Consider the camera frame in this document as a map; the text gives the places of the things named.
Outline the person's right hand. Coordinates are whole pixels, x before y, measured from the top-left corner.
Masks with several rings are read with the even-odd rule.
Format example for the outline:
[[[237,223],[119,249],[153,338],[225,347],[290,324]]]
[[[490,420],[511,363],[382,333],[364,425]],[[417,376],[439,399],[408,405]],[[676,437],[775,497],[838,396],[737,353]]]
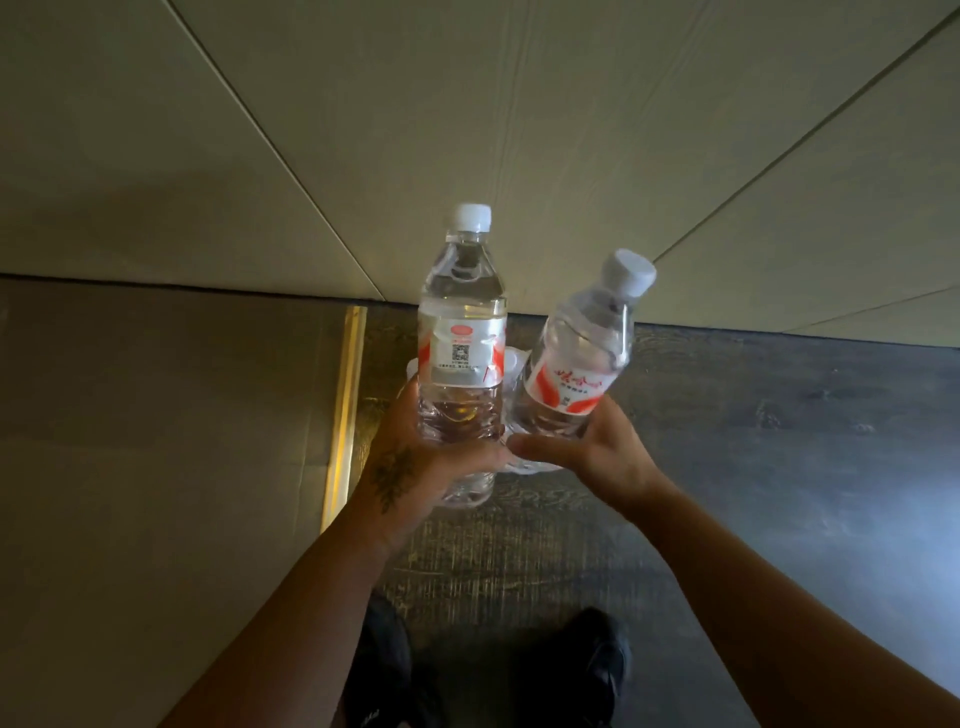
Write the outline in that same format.
[[[648,453],[630,419],[604,395],[579,438],[590,453],[579,468],[567,468],[601,502],[639,526],[642,511],[676,492]]]

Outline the person's left hand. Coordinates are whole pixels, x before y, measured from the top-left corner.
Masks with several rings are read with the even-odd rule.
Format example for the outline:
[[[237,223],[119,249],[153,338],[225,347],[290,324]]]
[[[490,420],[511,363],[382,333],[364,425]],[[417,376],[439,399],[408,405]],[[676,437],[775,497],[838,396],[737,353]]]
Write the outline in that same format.
[[[458,480],[443,477],[443,447],[419,429],[419,383],[412,376],[381,419],[365,467],[342,510],[364,552],[386,563]]]

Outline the person's left forearm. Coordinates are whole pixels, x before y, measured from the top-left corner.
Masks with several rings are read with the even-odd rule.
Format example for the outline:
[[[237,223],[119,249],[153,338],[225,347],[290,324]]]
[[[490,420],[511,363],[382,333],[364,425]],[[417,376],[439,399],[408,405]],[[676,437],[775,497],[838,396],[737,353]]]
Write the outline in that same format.
[[[345,509],[158,728],[330,725],[390,542]]]

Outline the person's right forearm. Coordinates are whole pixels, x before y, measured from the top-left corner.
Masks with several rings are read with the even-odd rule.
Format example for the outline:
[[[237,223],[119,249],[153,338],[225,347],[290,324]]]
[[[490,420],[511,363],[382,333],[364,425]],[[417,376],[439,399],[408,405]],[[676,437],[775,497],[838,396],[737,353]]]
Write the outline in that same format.
[[[670,481],[622,513],[666,562],[763,728],[960,728],[960,698],[860,632]]]

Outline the clear plastic water bottle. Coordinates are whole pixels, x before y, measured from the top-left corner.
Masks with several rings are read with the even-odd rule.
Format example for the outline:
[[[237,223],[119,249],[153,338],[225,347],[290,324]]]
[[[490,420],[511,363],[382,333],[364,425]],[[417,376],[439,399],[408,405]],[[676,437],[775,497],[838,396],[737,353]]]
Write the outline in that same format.
[[[506,444],[510,436],[521,432],[522,428],[516,421],[516,410],[520,400],[522,375],[526,362],[530,356],[529,350],[520,350],[513,346],[505,349],[505,375],[502,388],[502,435],[501,442]],[[506,472],[519,477],[529,477],[547,473],[556,473],[562,468],[546,462],[526,459],[515,459],[506,466]]]

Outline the gold metal floor strip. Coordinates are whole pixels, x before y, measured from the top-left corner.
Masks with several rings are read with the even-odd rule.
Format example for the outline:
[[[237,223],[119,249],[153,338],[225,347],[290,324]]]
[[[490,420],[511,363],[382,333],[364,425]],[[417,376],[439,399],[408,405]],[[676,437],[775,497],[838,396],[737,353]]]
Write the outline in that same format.
[[[320,531],[325,532],[344,509],[350,494],[358,388],[361,379],[367,322],[366,306],[345,310],[330,457],[326,469]]]

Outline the person's black right shoe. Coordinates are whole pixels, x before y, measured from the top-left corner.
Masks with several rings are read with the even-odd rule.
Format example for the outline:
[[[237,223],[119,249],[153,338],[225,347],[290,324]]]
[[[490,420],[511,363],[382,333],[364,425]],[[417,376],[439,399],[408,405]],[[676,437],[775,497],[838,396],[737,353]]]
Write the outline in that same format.
[[[590,606],[521,659],[520,728],[613,728],[632,654],[618,621]]]

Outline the person's black shoe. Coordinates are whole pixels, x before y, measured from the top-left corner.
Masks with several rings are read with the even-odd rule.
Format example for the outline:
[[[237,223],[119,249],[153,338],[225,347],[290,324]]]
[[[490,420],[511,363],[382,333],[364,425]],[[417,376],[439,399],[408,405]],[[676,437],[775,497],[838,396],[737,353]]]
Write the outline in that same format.
[[[422,728],[403,617],[374,591],[342,693],[345,728]]]
[[[520,728],[613,728],[632,654],[618,621],[590,606],[521,659]]]

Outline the person's black left shoe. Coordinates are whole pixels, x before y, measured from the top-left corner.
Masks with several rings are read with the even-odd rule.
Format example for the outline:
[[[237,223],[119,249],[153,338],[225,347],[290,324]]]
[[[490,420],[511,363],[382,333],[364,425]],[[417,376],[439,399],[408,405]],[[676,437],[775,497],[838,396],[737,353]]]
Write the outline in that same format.
[[[345,728],[422,728],[403,617],[374,591],[342,693]]]

